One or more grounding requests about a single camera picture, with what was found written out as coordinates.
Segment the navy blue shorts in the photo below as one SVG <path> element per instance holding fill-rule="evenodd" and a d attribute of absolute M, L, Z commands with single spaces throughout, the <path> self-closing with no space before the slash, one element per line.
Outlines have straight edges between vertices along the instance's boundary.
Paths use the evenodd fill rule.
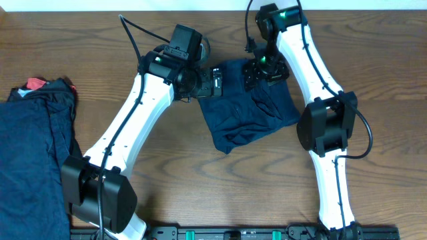
<path fill-rule="evenodd" d="M 247 62 L 235 59 L 216 65 L 222 71 L 223 95 L 198 100 L 213 144 L 225 154 L 300 119 L 285 81 L 274 85 L 260 81 L 245 90 L 243 66 Z"/>

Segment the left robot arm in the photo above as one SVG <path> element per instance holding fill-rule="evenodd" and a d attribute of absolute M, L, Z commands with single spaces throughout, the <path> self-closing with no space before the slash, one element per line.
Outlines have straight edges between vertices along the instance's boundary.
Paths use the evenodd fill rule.
<path fill-rule="evenodd" d="M 143 239 L 147 229 L 135 209 L 130 183 L 137 156 L 161 114 L 173 101 L 218 97 L 222 71 L 203 68 L 209 41 L 176 25 L 171 39 L 137 54 L 131 91 L 106 132 L 81 157 L 61 167 L 65 210 L 98 228 L 91 239 Z"/>

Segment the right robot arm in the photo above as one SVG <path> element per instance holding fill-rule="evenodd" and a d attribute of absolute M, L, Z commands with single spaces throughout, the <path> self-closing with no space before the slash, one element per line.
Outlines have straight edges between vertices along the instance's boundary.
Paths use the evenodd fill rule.
<path fill-rule="evenodd" d="M 348 199 L 345 164 L 348 140 L 360 112 L 353 92 L 344 92 L 331 76 L 311 36 L 301 5 L 279 9 L 271 3 L 255 17 L 261 36 L 258 47 L 251 37 L 245 50 L 254 58 L 243 67 L 244 87 L 277 83 L 294 74 L 305 109 L 296 130 L 316 170 L 320 196 L 316 239 L 361 239 Z"/>

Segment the navy blue clothes pile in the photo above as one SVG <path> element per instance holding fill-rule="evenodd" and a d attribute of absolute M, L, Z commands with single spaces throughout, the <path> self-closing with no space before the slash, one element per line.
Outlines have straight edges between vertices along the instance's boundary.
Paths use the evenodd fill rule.
<path fill-rule="evenodd" d="M 64 79 L 14 88 L 1 104 L 1 238 L 69 239 L 60 168 L 76 142 Z"/>

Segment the red garment in pile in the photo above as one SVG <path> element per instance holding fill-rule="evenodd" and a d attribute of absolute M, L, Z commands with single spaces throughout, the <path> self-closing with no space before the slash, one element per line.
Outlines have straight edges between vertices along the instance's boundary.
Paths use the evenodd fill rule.
<path fill-rule="evenodd" d="M 27 79 L 26 88 L 30 90 L 38 90 L 50 83 L 52 83 L 52 81 L 43 80 L 37 77 L 31 77 Z"/>

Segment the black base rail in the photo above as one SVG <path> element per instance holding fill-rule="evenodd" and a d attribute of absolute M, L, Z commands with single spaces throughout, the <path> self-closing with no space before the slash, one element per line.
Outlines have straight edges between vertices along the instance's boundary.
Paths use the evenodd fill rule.
<path fill-rule="evenodd" d="M 320 225 L 292 224 L 285 228 L 181 228 L 152 227 L 143 240 L 399 240 L 397 227 L 367 227 L 356 223 L 344 230 L 327 230 Z"/>

